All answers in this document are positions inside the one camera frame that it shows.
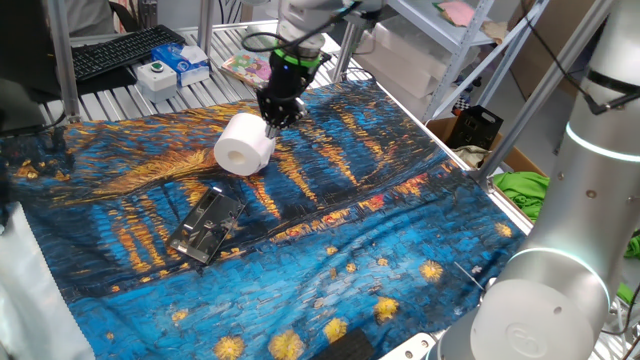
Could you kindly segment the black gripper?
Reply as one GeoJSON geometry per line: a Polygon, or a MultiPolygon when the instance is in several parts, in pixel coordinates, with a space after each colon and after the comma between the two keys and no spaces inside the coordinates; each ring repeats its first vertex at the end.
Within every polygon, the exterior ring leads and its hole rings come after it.
{"type": "Polygon", "coordinates": [[[286,54],[272,53],[269,65],[271,75],[267,85],[259,90],[257,102],[261,117],[266,123],[265,136],[275,139],[280,132],[280,110],[276,100],[291,100],[283,105],[282,128],[288,128],[305,117],[306,104],[295,97],[299,97],[313,81],[316,63],[286,54]]]}

